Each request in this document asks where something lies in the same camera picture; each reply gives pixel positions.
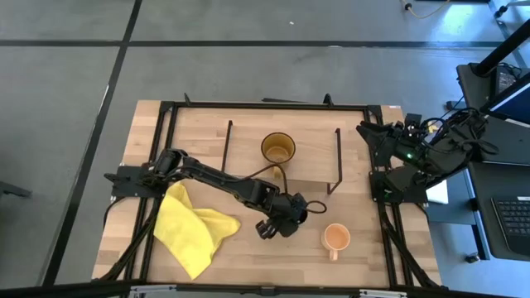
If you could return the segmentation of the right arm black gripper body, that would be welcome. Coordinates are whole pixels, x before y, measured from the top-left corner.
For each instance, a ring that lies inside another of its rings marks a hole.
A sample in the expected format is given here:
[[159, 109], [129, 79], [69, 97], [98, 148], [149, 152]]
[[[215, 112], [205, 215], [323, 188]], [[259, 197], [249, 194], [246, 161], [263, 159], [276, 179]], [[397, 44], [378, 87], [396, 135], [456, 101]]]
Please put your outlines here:
[[389, 161], [391, 157], [411, 161], [415, 157], [415, 145], [408, 139], [404, 123], [385, 124], [378, 128], [378, 145], [375, 156], [380, 161]]

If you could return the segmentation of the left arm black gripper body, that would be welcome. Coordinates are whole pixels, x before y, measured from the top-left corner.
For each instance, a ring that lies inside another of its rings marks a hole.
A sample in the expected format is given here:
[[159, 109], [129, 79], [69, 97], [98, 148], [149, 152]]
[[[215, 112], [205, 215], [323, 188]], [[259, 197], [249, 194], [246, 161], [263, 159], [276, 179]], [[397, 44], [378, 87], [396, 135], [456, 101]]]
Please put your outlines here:
[[274, 194], [267, 199], [265, 214], [269, 218], [282, 218], [296, 224], [306, 221], [308, 211], [307, 201], [300, 193], [289, 195], [288, 193]]

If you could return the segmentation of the yellow mug with dark rim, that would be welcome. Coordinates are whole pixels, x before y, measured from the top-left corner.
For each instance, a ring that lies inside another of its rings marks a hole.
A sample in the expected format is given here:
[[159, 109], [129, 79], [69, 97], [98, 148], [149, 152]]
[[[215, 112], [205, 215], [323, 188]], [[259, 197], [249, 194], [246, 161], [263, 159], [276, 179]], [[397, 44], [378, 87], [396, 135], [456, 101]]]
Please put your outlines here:
[[294, 157], [296, 143], [284, 132], [272, 132], [262, 140], [261, 153], [270, 163], [282, 165]]

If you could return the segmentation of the wooden shelf with black legs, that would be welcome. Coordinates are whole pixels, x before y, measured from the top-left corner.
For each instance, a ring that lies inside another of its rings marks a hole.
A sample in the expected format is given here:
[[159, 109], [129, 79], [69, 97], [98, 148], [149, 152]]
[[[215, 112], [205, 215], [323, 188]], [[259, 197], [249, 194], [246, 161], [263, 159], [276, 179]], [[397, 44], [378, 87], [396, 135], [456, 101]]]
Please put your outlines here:
[[321, 184], [332, 194], [343, 180], [341, 131], [339, 128], [312, 130], [302, 127], [261, 128], [229, 122], [224, 143], [221, 170], [230, 175], [246, 176], [271, 165], [261, 153], [261, 143], [272, 132], [284, 132], [296, 143], [294, 157], [279, 165], [281, 170], [268, 169], [257, 174], [264, 179], [288, 180]]

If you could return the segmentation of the small peach mug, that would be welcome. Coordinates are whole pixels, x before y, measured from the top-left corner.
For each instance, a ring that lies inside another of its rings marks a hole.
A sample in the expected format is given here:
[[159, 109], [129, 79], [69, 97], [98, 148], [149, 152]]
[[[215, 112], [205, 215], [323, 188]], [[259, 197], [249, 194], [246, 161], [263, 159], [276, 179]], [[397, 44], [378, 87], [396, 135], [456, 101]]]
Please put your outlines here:
[[351, 241], [349, 230], [340, 223], [328, 225], [320, 236], [321, 244], [329, 252], [332, 262], [338, 260], [339, 251], [346, 249]]

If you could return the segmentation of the white box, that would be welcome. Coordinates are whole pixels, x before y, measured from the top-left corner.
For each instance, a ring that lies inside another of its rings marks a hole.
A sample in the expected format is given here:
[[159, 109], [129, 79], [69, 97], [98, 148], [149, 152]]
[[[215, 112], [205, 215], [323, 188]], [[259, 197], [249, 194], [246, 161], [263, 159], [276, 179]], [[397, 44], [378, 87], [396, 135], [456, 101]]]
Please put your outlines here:
[[430, 203], [448, 204], [449, 196], [447, 189], [447, 180], [443, 180], [442, 182], [428, 188], [426, 190], [426, 196], [427, 200]]

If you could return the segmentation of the yellow cloth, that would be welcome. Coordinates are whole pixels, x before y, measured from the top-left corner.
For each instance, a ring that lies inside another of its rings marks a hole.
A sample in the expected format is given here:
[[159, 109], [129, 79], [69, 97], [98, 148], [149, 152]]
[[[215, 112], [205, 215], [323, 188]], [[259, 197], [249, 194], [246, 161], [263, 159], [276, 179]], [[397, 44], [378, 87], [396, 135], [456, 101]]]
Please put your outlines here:
[[186, 187], [177, 182], [166, 190], [153, 234], [194, 280], [210, 266], [222, 242], [240, 227], [236, 218], [215, 209], [194, 208]]

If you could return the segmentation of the dark side desk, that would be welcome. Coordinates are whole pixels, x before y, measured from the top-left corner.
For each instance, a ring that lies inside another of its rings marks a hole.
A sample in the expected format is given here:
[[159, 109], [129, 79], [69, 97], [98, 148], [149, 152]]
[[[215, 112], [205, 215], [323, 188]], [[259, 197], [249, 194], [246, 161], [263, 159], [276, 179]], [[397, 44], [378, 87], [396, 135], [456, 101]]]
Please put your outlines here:
[[496, 258], [530, 262], [530, 237], [526, 254], [508, 247], [494, 210], [492, 198], [530, 196], [530, 128], [488, 117], [484, 137], [499, 148], [499, 154], [468, 165], [470, 181], [489, 252]]

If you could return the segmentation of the laptop screen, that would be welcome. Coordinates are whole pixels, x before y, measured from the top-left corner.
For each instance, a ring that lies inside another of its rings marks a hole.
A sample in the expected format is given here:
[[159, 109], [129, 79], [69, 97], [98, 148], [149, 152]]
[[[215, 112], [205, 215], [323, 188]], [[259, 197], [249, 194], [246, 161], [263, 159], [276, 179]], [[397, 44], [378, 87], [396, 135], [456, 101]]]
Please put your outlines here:
[[530, 72], [480, 108], [494, 118], [530, 127]]

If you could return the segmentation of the black keyboard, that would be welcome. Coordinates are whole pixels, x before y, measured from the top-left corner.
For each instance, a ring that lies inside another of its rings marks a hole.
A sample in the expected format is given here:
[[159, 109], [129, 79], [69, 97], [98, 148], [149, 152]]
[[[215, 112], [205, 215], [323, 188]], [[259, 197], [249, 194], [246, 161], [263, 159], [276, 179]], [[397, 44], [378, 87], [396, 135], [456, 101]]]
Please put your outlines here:
[[530, 196], [491, 198], [508, 249], [530, 257]]

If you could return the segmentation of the black pole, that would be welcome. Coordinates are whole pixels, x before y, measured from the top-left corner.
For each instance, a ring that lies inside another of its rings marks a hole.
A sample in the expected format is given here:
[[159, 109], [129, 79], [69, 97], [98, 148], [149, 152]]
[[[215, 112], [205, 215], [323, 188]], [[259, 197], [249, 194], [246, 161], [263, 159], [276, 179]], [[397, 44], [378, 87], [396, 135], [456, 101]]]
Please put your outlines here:
[[496, 47], [480, 63], [471, 67], [472, 72], [479, 76], [486, 76], [493, 68], [515, 51], [530, 37], [530, 19], [526, 20], [512, 35]]

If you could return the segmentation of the dark stand foot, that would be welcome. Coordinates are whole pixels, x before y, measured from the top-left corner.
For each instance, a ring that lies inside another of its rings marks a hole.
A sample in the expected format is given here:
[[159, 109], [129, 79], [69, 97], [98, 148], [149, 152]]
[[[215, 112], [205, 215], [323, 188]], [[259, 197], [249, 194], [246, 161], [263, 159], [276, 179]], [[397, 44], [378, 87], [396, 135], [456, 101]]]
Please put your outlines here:
[[31, 196], [31, 191], [0, 181], [0, 198], [2, 198], [4, 195], [15, 195], [18, 197], [27, 198]]

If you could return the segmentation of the black table frame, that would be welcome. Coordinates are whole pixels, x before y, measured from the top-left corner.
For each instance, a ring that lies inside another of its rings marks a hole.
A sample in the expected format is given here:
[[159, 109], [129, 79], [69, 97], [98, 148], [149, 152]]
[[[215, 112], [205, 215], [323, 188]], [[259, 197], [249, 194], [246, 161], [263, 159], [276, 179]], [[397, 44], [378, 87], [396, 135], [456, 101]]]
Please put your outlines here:
[[[369, 185], [369, 149], [356, 126], [363, 120], [394, 122], [401, 118], [394, 106], [332, 103], [137, 103], [127, 129], [120, 163], [139, 166], [166, 147], [180, 148], [201, 162], [221, 169], [229, 122], [261, 128], [302, 127], [341, 131], [343, 180], [330, 195], [321, 184], [288, 181], [292, 193], [327, 205], [324, 214], [312, 214], [289, 238], [262, 240], [255, 229], [263, 216], [243, 207], [231, 195], [194, 180], [185, 187], [191, 203], [235, 217], [239, 231], [224, 240], [210, 266], [196, 279], [157, 239], [147, 237], [123, 276], [152, 283], [190, 283], [241, 286], [382, 287], [417, 285], [418, 279], [381, 229], [381, 208]], [[343, 224], [349, 246], [332, 262], [320, 236], [330, 224]]]

